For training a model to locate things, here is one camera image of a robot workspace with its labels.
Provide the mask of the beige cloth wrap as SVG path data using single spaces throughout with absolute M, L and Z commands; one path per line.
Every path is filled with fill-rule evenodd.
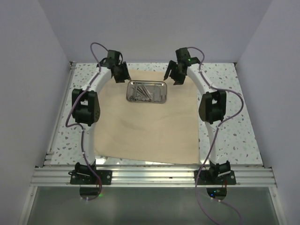
M 127 101 L 127 83 L 108 81 L 99 94 L 94 133 L 98 156 L 171 164 L 199 161 L 197 88 L 190 78 L 167 85 L 163 104 Z

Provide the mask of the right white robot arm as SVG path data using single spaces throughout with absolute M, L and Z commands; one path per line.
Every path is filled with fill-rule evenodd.
M 198 109 L 199 118 L 204 122 L 210 142 L 210 150 L 203 164 L 209 162 L 209 168 L 199 170 L 197 178 L 201 183 L 221 183 L 231 172 L 231 166 L 225 156 L 218 153 L 218 123 L 224 121 L 226 113 L 227 95 L 224 90 L 215 90 L 204 74 L 197 74 L 190 68 L 194 64 L 201 64 L 197 57 L 191 57 L 187 47 L 175 51 L 176 61 L 169 61 L 164 80 L 171 78 L 174 85 L 183 85 L 189 77 L 201 94 Z

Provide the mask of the steel instrument tray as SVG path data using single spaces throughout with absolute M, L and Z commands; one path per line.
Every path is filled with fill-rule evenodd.
M 154 103 L 154 104 L 163 104 L 166 102 L 167 99 L 167 85 L 165 82 L 161 82 L 161 81 L 139 81 L 139 80 L 133 80 L 130 81 L 127 85 L 127 92 L 126 92 L 126 99 L 128 102 L 129 101 L 129 97 L 132 95 L 132 91 L 130 90 L 130 87 L 134 87 L 135 85 L 142 87 L 149 95 L 150 95 L 150 102 L 143 102 L 143 103 Z M 152 97 L 153 97 L 153 87 L 156 86 L 157 90 L 158 87 L 161 88 L 162 91 L 162 101 L 158 102 L 157 101 L 157 96 L 156 96 L 156 101 L 153 102 L 152 101 Z

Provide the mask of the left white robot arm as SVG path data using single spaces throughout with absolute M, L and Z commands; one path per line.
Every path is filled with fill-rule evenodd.
M 116 50 L 108 50 L 107 56 L 97 61 L 96 71 L 87 83 L 72 91 L 72 108 L 68 117 L 73 117 L 74 125 L 82 129 L 80 148 L 84 160 L 82 164 L 76 164 L 75 171 L 87 184 L 101 185 L 95 165 L 94 131 L 101 114 L 98 94 L 112 78 L 116 83 L 131 80 L 123 55 Z

